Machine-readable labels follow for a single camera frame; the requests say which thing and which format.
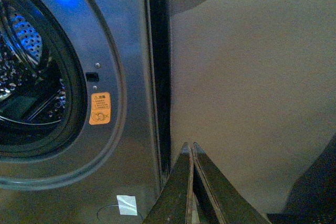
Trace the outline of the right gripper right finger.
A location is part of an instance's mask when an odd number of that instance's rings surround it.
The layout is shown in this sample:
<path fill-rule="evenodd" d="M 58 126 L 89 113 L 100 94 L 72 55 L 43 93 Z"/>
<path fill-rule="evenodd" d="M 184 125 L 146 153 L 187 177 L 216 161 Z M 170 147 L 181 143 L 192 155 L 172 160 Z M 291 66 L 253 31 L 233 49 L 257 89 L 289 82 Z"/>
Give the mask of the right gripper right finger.
<path fill-rule="evenodd" d="M 193 144 L 194 193 L 208 223 L 270 223 L 230 183 L 210 157 Z"/>

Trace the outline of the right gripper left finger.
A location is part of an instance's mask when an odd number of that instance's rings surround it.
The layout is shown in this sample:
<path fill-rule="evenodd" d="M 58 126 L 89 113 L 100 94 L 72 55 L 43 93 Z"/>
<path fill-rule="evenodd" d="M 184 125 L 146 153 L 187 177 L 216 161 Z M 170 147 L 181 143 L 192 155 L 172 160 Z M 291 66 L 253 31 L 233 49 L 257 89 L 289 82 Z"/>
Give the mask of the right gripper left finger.
<path fill-rule="evenodd" d="M 194 162 L 184 143 L 156 203 L 143 223 L 192 223 Z"/>

